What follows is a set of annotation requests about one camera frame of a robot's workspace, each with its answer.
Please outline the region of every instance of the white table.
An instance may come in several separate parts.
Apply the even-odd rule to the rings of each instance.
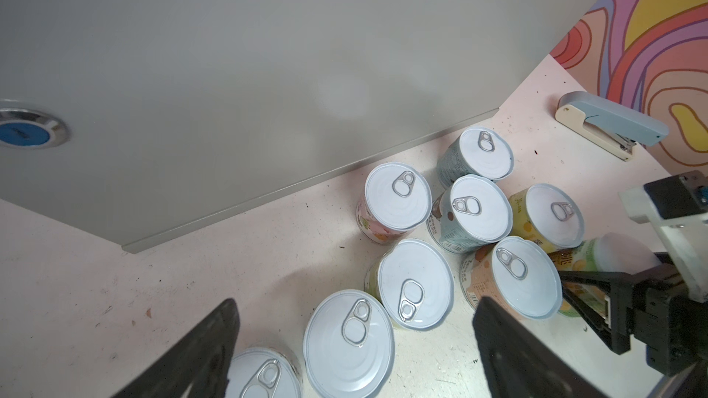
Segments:
[[[553,119],[556,102],[580,85],[551,57],[482,124],[511,145],[510,195],[548,182],[567,192],[586,219],[586,237],[617,231],[663,250],[648,225],[626,215],[617,191],[666,177],[641,147],[624,163]],[[437,197],[438,157],[459,131],[394,155],[428,179]],[[239,305],[237,350],[278,340],[302,355],[302,335],[330,293],[362,288],[388,249],[354,220],[357,198],[378,163],[273,201],[137,255],[118,245],[0,200],[0,396],[109,396],[139,375],[227,297]],[[432,242],[425,226],[413,237]],[[459,288],[455,306],[431,332],[396,330],[396,360],[383,397],[489,395]],[[525,322],[572,368],[612,397],[643,397],[660,375],[644,345],[611,353],[581,319]],[[305,396],[314,392],[305,380]]]

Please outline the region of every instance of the psychedelic mural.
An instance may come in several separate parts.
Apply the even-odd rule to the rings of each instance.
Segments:
[[[598,0],[551,55],[588,92],[662,120],[647,150],[708,175],[708,0]]]

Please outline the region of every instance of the blue stapler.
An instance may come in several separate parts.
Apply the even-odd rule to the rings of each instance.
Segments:
[[[624,161],[637,143],[656,145],[668,135],[659,120],[585,91],[562,96],[556,120]]]

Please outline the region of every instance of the can pull ring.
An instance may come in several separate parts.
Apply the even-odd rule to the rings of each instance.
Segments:
[[[394,192],[401,197],[407,197],[413,192],[413,184],[416,182],[416,175],[410,171],[404,171],[391,185]]]
[[[566,202],[555,201],[551,203],[551,211],[553,215],[561,221],[567,221],[570,217],[575,215],[573,205]]]
[[[494,140],[491,138],[491,133],[487,130],[483,130],[479,133],[479,139],[477,140],[477,146],[479,149],[486,151],[488,153],[494,152]]]
[[[529,268],[526,266],[526,263],[508,249],[504,249],[503,247],[497,248],[496,258],[501,261],[511,276],[517,280],[525,279],[526,275],[529,273]]]
[[[273,398],[275,388],[278,387],[279,381],[280,363],[275,358],[272,358],[264,362],[256,373],[253,374],[241,391],[239,398],[243,398],[251,387],[264,389],[265,393],[268,394],[268,398]]]
[[[418,281],[407,279],[401,286],[401,302],[399,303],[399,316],[403,322],[408,322],[418,312],[418,308],[423,304],[426,291]]]
[[[457,212],[469,214],[471,216],[478,216],[482,213],[482,203],[479,202],[479,199],[473,196],[454,199],[452,201],[452,208]]]
[[[342,323],[342,337],[352,346],[364,346],[369,335],[371,305],[366,298],[356,300]]]

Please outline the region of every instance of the can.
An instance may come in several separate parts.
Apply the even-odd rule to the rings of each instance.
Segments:
[[[410,234],[430,214],[428,181],[408,164],[384,163],[369,173],[356,207],[362,232],[379,244]]]
[[[253,347],[236,354],[227,376],[226,398],[302,396],[302,377],[295,365],[278,350],[268,347]]]
[[[509,197],[514,212],[511,234],[548,252],[577,247],[583,241],[585,220],[568,194],[539,183]]]
[[[373,296],[341,290],[310,317],[302,342],[305,370],[321,397],[375,396],[394,366],[391,320]]]
[[[646,245],[617,233],[586,240],[576,248],[553,252],[549,256],[558,270],[625,272],[634,275],[661,264]],[[601,289],[578,283],[566,285],[603,318],[607,316],[605,293]],[[565,300],[559,312],[567,317],[580,316]]]
[[[447,148],[438,160],[437,170],[438,179],[446,189],[467,174],[501,180],[514,170],[514,153],[493,130],[470,126]]]
[[[482,297],[491,297],[517,319],[549,318],[563,299],[561,279],[548,254],[513,235],[469,255],[459,281],[474,309]]]
[[[428,331],[439,326],[455,299],[452,272],[434,247],[405,239],[366,273],[364,290],[384,306],[395,327]]]
[[[443,249],[464,254],[506,237],[511,220],[504,192],[489,179],[466,175],[435,200],[428,231]]]

